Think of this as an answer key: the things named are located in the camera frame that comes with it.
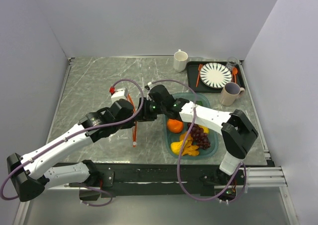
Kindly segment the dark red grape bunch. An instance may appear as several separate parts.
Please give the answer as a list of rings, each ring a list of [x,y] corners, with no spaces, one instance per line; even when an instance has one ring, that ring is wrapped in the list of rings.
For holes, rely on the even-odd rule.
[[[208,135],[209,134],[203,132],[203,129],[200,128],[200,125],[194,124],[192,129],[190,130],[188,139],[191,140],[200,149],[207,150],[211,146]]]

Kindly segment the smooth orange persimmon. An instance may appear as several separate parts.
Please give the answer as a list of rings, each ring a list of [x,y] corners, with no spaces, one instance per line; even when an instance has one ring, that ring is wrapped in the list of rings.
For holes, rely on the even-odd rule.
[[[175,119],[168,119],[166,123],[166,127],[170,132],[177,134],[182,132],[184,128],[184,124],[183,122],[175,120]]]

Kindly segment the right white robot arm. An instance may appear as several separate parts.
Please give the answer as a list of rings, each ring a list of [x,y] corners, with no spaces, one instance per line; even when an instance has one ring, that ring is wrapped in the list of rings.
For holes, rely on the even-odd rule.
[[[153,115],[164,114],[169,119],[184,123],[194,122],[222,135],[226,154],[220,164],[217,178],[222,184],[229,184],[235,178],[235,170],[246,158],[258,137],[258,132],[241,110],[217,111],[200,106],[184,98],[175,99],[162,84],[149,82],[148,97],[156,107],[144,106]]]

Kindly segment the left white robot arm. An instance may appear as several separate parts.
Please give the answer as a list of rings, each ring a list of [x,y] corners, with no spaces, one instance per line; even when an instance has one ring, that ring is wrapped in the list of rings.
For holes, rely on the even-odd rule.
[[[7,160],[8,178],[21,202],[33,200],[46,189],[67,183],[95,185],[99,172],[91,160],[70,166],[56,167],[62,159],[77,149],[89,146],[120,129],[134,125],[133,105],[119,99],[110,107],[88,113],[63,135],[30,153],[11,154]]]

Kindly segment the yellow pear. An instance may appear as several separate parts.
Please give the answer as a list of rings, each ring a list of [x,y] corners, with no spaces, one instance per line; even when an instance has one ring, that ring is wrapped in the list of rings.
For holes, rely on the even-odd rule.
[[[179,141],[179,142],[173,142],[170,144],[170,148],[171,148],[171,151],[174,153],[174,154],[179,154],[181,148],[182,148],[182,145],[183,145],[183,141]]]

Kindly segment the orange dried fruit slice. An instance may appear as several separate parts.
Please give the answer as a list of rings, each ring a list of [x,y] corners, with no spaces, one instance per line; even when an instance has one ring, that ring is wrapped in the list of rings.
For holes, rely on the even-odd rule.
[[[198,151],[199,147],[197,145],[189,146],[183,149],[182,156],[198,156],[200,152]]]

